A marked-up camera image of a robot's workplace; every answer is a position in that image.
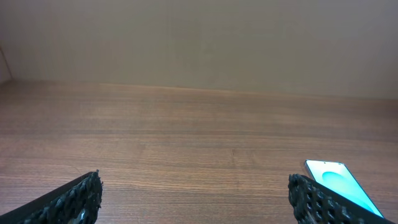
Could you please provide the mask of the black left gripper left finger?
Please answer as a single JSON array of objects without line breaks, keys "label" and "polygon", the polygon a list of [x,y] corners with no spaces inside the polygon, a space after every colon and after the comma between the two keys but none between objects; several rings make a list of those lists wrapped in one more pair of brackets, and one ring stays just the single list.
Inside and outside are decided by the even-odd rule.
[{"label": "black left gripper left finger", "polygon": [[103,183],[99,172],[75,180],[1,215],[2,224],[95,223],[101,208]]}]

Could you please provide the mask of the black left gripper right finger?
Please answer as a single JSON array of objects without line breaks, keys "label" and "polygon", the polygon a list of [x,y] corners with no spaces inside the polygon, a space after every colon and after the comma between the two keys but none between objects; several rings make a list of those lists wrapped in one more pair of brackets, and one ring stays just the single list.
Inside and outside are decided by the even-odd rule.
[{"label": "black left gripper right finger", "polygon": [[289,175],[289,202],[298,223],[394,224],[305,175]]}]

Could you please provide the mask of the Galaxy S25 smartphone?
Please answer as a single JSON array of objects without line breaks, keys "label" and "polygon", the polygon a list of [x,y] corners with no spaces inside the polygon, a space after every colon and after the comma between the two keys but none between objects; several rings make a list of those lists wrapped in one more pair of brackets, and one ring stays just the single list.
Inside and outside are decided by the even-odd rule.
[{"label": "Galaxy S25 smartphone", "polygon": [[344,163],[307,159],[304,164],[306,170],[316,182],[384,218]]}]

